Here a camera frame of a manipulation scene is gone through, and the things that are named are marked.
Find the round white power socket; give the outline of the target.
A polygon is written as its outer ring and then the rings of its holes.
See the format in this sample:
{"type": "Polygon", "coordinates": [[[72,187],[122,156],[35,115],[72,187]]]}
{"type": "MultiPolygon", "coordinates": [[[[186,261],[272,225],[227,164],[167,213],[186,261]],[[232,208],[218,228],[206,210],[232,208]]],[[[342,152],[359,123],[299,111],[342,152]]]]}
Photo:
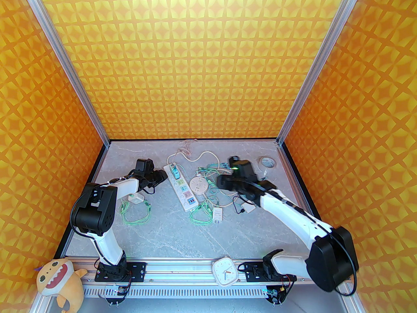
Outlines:
{"type": "Polygon", "coordinates": [[[194,176],[190,182],[189,187],[194,194],[204,195],[209,187],[207,179],[202,176],[194,176]]]}

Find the long white power strip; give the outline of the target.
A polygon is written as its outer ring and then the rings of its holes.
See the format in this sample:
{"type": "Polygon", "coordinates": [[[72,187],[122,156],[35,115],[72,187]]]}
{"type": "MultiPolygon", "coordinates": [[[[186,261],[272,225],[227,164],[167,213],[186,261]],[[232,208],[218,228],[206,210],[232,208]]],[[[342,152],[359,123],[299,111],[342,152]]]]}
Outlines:
{"type": "Polygon", "coordinates": [[[191,191],[189,184],[186,182],[186,179],[184,178],[180,170],[177,169],[180,173],[180,179],[174,179],[173,174],[171,172],[171,165],[174,164],[165,165],[163,167],[163,170],[165,170],[165,172],[167,173],[168,181],[171,183],[171,186],[173,187],[173,190],[177,198],[179,199],[180,204],[182,205],[185,212],[195,210],[199,206],[197,198],[191,191]]]}

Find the black table edge strip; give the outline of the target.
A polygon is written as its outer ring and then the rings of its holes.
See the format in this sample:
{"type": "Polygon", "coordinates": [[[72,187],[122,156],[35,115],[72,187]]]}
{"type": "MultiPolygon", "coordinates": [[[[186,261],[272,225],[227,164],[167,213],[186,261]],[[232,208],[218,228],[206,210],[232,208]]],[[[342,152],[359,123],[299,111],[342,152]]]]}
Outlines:
{"type": "MultiPolygon", "coordinates": [[[[96,158],[96,161],[95,161],[95,163],[92,167],[92,170],[91,170],[91,172],[88,176],[88,179],[86,181],[87,183],[92,182],[96,179],[96,177],[98,175],[98,172],[99,172],[99,170],[102,166],[102,163],[104,161],[104,158],[107,154],[107,151],[108,151],[108,146],[103,144],[103,146],[101,147],[100,152],[99,152],[99,154],[96,158]]],[[[67,224],[67,227],[66,227],[65,231],[64,231],[64,235],[62,236],[61,241],[58,244],[58,248],[57,248],[57,250],[54,254],[54,257],[53,257],[54,259],[61,259],[61,258],[64,258],[66,256],[68,247],[71,243],[71,240],[72,240],[73,236],[74,236],[74,231],[73,231],[73,229],[71,227],[71,224],[69,222],[67,224]]]]}
{"type": "Polygon", "coordinates": [[[302,178],[302,176],[301,176],[301,174],[300,174],[300,172],[299,172],[299,170],[298,170],[298,168],[297,168],[297,166],[294,162],[294,159],[293,159],[293,157],[292,157],[292,155],[291,155],[291,153],[290,153],[290,151],[289,151],[285,142],[282,143],[282,148],[283,148],[283,152],[285,153],[286,159],[288,160],[288,162],[291,166],[291,169],[294,172],[294,176],[296,177],[296,181],[298,182],[298,185],[300,186],[300,189],[301,189],[302,194],[303,194],[304,199],[305,199],[305,204],[308,205],[308,208],[310,209],[311,214],[314,217],[316,217],[319,220],[322,220],[322,218],[321,218],[321,216],[320,216],[320,214],[317,210],[317,207],[314,204],[314,201],[311,197],[311,194],[309,193],[309,191],[308,191],[308,189],[307,189],[307,187],[304,183],[304,180],[303,180],[303,178],[302,178]]]}

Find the white square clock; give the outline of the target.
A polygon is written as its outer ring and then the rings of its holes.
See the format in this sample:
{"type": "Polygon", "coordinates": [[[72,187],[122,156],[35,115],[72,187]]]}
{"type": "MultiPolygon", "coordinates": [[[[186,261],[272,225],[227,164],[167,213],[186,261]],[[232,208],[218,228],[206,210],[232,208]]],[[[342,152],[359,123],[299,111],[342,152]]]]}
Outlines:
{"type": "Polygon", "coordinates": [[[238,282],[238,269],[229,257],[223,257],[212,264],[212,274],[221,287],[229,287],[238,282]]]}

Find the small controller board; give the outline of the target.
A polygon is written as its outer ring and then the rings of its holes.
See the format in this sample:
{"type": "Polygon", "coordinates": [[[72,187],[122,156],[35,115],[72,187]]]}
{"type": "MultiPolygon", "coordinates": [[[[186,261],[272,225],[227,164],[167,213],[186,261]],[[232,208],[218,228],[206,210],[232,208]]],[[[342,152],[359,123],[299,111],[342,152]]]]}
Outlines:
{"type": "Polygon", "coordinates": [[[119,305],[126,299],[131,289],[131,284],[125,286],[118,286],[117,289],[111,289],[106,291],[105,300],[109,304],[109,307],[119,305]]]}
{"type": "Polygon", "coordinates": [[[287,297],[288,286],[267,286],[266,287],[266,300],[273,306],[281,306],[287,297]]]}

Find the yellow plush monster toy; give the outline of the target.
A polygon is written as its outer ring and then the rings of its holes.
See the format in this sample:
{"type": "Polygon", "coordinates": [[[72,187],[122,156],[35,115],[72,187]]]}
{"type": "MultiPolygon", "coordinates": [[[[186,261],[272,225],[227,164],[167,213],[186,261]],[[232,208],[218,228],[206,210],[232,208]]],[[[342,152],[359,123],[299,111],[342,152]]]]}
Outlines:
{"type": "Polygon", "coordinates": [[[84,300],[82,277],[88,271],[84,268],[74,269],[73,263],[67,259],[51,260],[45,264],[36,277],[37,290],[43,296],[56,296],[58,307],[68,310],[61,313],[78,313],[84,300]]]}

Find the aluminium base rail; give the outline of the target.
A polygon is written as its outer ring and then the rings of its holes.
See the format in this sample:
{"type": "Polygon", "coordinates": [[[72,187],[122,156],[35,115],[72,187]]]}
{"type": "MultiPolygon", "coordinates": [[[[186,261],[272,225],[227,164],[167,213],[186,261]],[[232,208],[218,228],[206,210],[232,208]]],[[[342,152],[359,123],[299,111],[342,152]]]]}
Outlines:
{"type": "MultiPolygon", "coordinates": [[[[238,266],[244,262],[263,262],[262,259],[234,259],[238,266]]],[[[127,259],[127,262],[145,262],[147,264],[143,284],[155,286],[216,286],[212,274],[212,264],[215,259],[189,258],[147,258],[127,259]]],[[[238,272],[239,280],[236,285],[263,284],[273,285],[280,282],[249,283],[244,273],[238,272]]]]}

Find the aluminium frame post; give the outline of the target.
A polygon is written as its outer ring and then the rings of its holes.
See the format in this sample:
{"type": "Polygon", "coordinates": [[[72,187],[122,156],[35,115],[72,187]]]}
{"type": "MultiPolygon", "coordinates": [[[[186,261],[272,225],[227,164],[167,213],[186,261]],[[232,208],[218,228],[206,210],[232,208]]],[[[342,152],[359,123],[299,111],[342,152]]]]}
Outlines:
{"type": "Polygon", "coordinates": [[[321,46],[312,62],[312,65],[298,91],[291,109],[277,135],[277,147],[281,148],[301,112],[308,96],[313,89],[323,67],[325,66],[332,49],[334,48],[346,22],[348,21],[357,0],[341,0],[329,29],[321,43],[321,46]]]}
{"type": "Polygon", "coordinates": [[[69,79],[70,84],[72,85],[75,93],[77,94],[85,112],[90,118],[92,124],[95,127],[100,139],[103,142],[103,145],[108,148],[110,146],[110,139],[106,133],[103,124],[100,121],[100,118],[94,109],[90,98],[82,85],[82,82],[79,78],[79,75],[70,60],[70,57],[64,47],[64,44],[49,16],[49,13],[46,7],[43,4],[42,0],[27,0],[29,6],[31,7],[36,19],[38,20],[41,29],[43,30],[49,44],[51,45],[52,50],[58,58],[58,61],[61,64],[61,67],[69,79]]]}

